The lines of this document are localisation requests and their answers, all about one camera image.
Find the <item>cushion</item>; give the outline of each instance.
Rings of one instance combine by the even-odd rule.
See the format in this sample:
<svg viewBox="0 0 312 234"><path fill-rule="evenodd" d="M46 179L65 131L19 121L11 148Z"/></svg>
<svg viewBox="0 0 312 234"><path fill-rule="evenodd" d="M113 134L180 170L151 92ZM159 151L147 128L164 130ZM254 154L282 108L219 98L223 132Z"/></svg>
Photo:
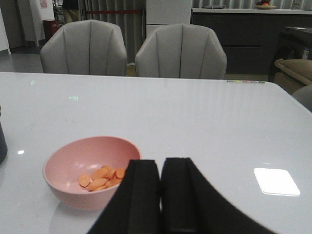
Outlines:
<svg viewBox="0 0 312 234"><path fill-rule="evenodd" d="M281 58L275 61L275 66L304 85L312 83L312 60Z"/></svg>

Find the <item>gray chair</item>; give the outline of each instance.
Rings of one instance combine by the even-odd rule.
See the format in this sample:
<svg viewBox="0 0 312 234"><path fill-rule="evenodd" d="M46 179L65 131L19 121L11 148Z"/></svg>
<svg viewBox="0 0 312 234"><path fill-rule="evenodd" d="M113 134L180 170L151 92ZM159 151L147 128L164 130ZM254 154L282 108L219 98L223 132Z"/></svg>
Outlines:
<svg viewBox="0 0 312 234"><path fill-rule="evenodd" d="M147 37L135 63L138 77L223 79L227 57L212 29L172 24Z"/></svg>
<svg viewBox="0 0 312 234"><path fill-rule="evenodd" d="M312 84L298 89L292 96L312 112Z"/></svg>
<svg viewBox="0 0 312 234"><path fill-rule="evenodd" d="M44 73L125 76L127 54L120 27L99 20L62 26L40 53Z"/></svg>

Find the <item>trash bin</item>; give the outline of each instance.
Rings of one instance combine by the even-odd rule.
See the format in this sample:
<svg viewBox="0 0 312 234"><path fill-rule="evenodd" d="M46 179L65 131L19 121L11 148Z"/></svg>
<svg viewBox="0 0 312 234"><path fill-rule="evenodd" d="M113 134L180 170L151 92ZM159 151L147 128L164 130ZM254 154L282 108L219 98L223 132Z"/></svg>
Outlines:
<svg viewBox="0 0 312 234"><path fill-rule="evenodd" d="M59 29L58 22L55 19L45 19L43 21L43 29L46 41Z"/></svg>

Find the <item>glossy table surface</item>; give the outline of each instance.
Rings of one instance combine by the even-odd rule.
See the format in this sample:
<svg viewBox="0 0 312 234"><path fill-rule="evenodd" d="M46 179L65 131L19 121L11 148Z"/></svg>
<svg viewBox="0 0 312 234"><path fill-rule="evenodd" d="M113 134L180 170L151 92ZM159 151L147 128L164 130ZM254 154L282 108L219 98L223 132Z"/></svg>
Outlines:
<svg viewBox="0 0 312 234"><path fill-rule="evenodd" d="M86 233L101 211L60 203L42 166L59 147L101 135L132 141L159 170L167 157L190 157L266 228L312 233L312 114L275 84L0 73L0 105L0 233ZM287 170L300 195L264 194L255 168Z"/></svg>

